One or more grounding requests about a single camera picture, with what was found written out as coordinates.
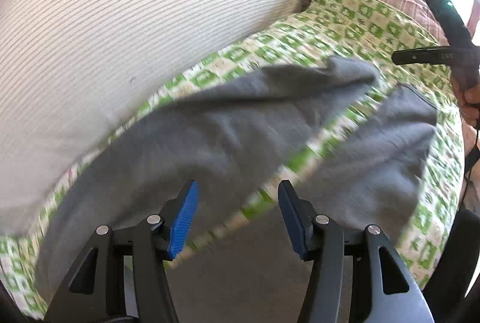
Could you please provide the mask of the person's right hand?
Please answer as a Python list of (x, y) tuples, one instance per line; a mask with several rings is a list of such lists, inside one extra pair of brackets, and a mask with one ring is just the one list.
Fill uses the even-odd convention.
[(468, 125), (477, 129), (479, 127), (479, 85), (469, 88), (468, 90), (462, 90), (453, 75), (450, 77), (450, 82), (463, 120)]

